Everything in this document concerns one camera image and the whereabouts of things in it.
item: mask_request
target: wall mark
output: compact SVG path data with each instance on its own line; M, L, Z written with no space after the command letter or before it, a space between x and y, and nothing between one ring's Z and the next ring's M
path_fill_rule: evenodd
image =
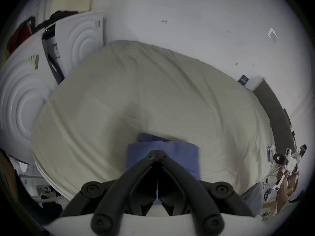
M275 33L275 31L274 31L272 28L270 28L270 30L269 30L268 37L271 38L270 34L271 34L272 32L273 32L274 35L278 38L277 34Z

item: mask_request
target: white cabinet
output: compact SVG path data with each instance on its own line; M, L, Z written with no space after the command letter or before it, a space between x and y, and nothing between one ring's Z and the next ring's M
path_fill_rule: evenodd
M58 86L43 48L43 32L24 41L0 70L0 147L31 164L34 124Z
M55 59L65 77L103 47L103 15L79 13L56 22L53 42L59 55Z

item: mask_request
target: white bedsheet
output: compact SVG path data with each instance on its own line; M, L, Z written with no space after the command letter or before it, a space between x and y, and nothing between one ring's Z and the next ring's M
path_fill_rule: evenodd
M242 193L270 170L270 120L257 97L199 60L115 41L66 78L45 104L31 148L45 179L68 199L88 181L117 179L139 133L200 148L201 177Z

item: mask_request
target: white robot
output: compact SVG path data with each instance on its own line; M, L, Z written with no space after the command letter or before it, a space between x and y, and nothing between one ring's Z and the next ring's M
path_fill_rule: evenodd
M292 154L292 150L287 148L285 155L281 155L281 154L275 154L273 156L273 159L276 163L281 165L281 172L283 173L282 177L280 180L277 181L277 183L275 183L275 185L273 186L273 190L279 190L280 189L280 185L282 184L284 178L285 178L285 172L288 171L289 174L291 174L297 164L296 159L294 159L293 157L291 157Z

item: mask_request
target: blue towel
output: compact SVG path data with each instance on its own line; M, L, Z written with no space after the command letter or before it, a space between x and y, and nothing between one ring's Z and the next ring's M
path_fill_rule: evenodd
M200 180L199 148L190 143L174 142L150 134L140 134L138 143L129 144L127 151L127 170L145 158L152 150L163 150L183 166L195 179Z

